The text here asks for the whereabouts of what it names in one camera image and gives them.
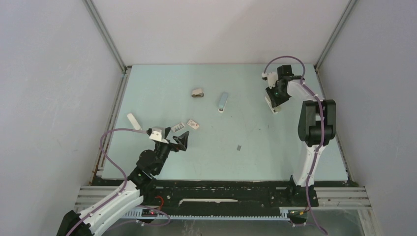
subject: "white wall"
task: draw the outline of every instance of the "white wall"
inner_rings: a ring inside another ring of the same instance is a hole
[[[95,0],[124,62],[315,63],[349,0]],[[292,62],[283,59],[280,62]]]
[[[321,69],[355,180],[387,236],[416,235],[417,4],[359,1]]]
[[[0,3],[0,235],[56,235],[121,71],[80,0]]]

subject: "table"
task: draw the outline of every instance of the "table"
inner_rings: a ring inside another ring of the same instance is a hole
[[[276,71],[278,64],[269,67]],[[301,141],[297,125],[301,101],[291,98],[273,114],[265,102],[263,64],[134,65],[131,69],[116,128],[132,128],[132,113],[143,128],[168,127],[196,121],[189,130],[188,150],[171,152],[157,179],[182,180],[289,180],[298,165]],[[302,67],[293,65],[300,75]],[[321,95],[313,65],[306,65],[306,83]],[[204,90],[203,98],[191,91]],[[229,94],[224,113],[218,102]],[[172,132],[168,139],[173,141]],[[108,154],[129,174],[139,154],[154,148],[147,135],[128,131],[112,135]],[[120,179],[122,174],[106,162],[102,178]],[[342,156],[333,139],[324,150],[315,180],[347,180]]]

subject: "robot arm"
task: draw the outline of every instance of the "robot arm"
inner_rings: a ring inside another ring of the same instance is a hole
[[[153,197],[155,190],[154,175],[158,175],[168,154],[171,151],[178,152],[187,150],[189,131],[181,136],[173,136],[176,144],[167,140],[171,128],[154,127],[147,131],[149,138],[155,141],[154,150],[144,150],[135,169],[127,178],[127,183],[119,186],[113,193],[103,198],[98,203],[76,213],[68,212],[60,225],[57,236],[66,236],[79,221],[84,219],[79,226],[70,234],[71,236],[101,236],[112,224],[133,207],[140,205],[146,198]]]
[[[303,101],[298,123],[298,137],[302,141],[302,147],[299,163],[291,180],[295,186],[305,187],[307,176],[310,174],[313,165],[315,151],[321,140],[319,104],[315,97],[301,85],[301,76],[293,74],[291,65],[278,67],[277,73],[263,73],[262,77],[263,80],[268,81],[268,87],[265,89],[267,92],[265,100],[273,113],[276,114],[280,110],[279,105],[288,101],[291,97]],[[333,100],[320,99],[320,102],[324,110],[325,141],[317,152],[315,166],[308,182],[309,186],[314,184],[314,173],[320,155],[329,141],[336,135],[336,104]]]

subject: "orange wire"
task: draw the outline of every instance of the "orange wire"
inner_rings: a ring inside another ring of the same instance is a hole
[[[159,206],[159,210],[162,209],[162,206],[164,205],[164,199],[161,196],[156,196],[155,198],[160,198],[161,199],[161,205]]]

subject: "white table surface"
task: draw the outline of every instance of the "white table surface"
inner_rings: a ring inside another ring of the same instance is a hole
[[[158,179],[183,180],[289,180],[298,164],[301,141],[297,125],[301,101],[291,98],[273,114],[264,96],[263,64],[134,65],[123,97],[116,128],[132,128],[133,113],[148,129],[168,127],[189,119],[200,128],[190,131],[188,150],[171,152]],[[268,71],[276,71],[273,64]],[[312,65],[306,65],[306,83],[317,94],[320,86]],[[293,65],[300,75],[300,65]],[[191,91],[204,90],[203,98]],[[224,113],[217,111],[223,92],[229,94]],[[129,174],[140,153],[154,148],[147,135],[128,131],[113,134],[109,156]],[[122,178],[106,162],[103,178]],[[315,180],[347,180],[336,139],[331,140],[318,164]]]

